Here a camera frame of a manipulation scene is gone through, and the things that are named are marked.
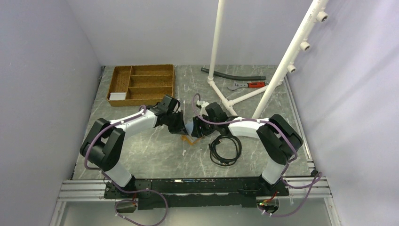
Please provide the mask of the orange card holder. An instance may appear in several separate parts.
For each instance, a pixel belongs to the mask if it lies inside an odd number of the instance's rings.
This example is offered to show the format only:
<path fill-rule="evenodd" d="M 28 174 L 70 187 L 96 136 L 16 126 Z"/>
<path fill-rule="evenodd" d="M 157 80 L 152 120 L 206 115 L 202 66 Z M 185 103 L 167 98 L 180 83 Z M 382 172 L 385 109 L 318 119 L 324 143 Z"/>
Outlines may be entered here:
<path fill-rule="evenodd" d="M 189 122 L 188 124 L 185 125 L 186 130 L 187 130 L 187 135 L 181 135 L 181 139 L 183 142 L 188 143 L 189 145 L 194 145 L 197 142 L 199 142 L 202 138 L 198 138 L 198 137 L 193 137 L 192 136 L 192 132 L 193 132 L 193 128 L 194 128 L 194 123 L 193 122 Z"/>

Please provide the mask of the white card stack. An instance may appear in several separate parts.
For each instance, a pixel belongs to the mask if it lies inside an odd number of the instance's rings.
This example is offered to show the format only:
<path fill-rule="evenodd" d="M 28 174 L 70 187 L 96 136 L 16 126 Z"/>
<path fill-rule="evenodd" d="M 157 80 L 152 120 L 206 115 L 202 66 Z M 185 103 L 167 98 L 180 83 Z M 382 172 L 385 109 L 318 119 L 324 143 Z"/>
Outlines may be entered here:
<path fill-rule="evenodd" d="M 119 101 L 126 99 L 126 92 L 112 92 L 109 95 L 110 101 Z"/>

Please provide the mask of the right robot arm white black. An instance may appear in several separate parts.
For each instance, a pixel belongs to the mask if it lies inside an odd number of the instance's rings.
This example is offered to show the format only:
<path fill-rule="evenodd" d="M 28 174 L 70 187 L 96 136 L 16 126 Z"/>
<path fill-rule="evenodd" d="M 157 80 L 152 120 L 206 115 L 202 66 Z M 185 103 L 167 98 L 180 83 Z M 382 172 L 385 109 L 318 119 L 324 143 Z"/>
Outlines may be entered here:
<path fill-rule="evenodd" d="M 299 134 L 279 114 L 260 120 L 227 116 L 217 103 L 208 104 L 202 111 L 201 117 L 195 116 L 185 125 L 190 136 L 201 138 L 218 131 L 223 135 L 259 139 L 269 156 L 259 189 L 264 195 L 273 194 L 289 161 L 297 157 L 297 151 L 303 145 Z"/>

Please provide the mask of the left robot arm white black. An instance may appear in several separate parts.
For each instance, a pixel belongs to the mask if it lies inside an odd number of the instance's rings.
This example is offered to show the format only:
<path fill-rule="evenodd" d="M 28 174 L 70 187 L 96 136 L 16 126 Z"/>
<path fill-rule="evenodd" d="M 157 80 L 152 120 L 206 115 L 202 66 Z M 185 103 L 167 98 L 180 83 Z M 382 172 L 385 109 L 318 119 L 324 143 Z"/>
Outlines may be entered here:
<path fill-rule="evenodd" d="M 167 126 L 169 133 L 186 135 L 180 102 L 165 95 L 155 105 L 142 105 L 130 116 L 106 120 L 97 119 L 84 139 L 80 154 L 89 170 L 99 170 L 117 184 L 117 192 L 124 198 L 134 194 L 136 178 L 122 165 L 121 151 L 125 139 L 147 129 Z"/>

